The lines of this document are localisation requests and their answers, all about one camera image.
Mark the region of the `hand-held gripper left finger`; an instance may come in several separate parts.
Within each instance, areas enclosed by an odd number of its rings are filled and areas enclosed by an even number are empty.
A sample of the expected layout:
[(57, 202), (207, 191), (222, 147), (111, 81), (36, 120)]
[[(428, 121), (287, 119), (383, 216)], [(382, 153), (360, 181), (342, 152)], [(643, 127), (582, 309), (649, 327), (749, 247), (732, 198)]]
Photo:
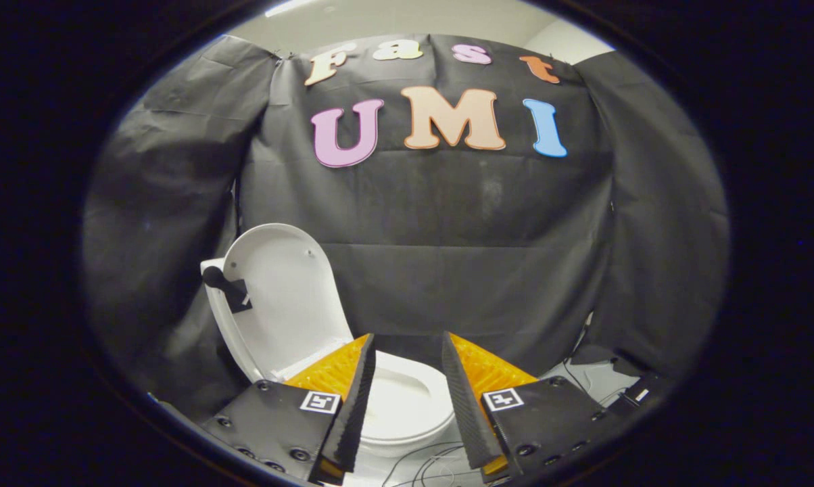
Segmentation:
[(264, 471), (340, 484), (354, 471), (376, 367), (362, 335), (283, 382), (258, 380), (203, 430)]

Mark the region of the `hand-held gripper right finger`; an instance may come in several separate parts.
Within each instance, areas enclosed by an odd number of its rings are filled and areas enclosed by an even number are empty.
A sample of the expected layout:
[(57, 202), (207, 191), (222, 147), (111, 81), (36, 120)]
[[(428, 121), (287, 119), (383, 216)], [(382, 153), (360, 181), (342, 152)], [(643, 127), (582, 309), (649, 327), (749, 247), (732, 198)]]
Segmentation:
[(441, 360), (469, 465), (488, 481), (562, 478), (613, 434), (613, 413), (561, 376), (535, 378), (450, 332)]

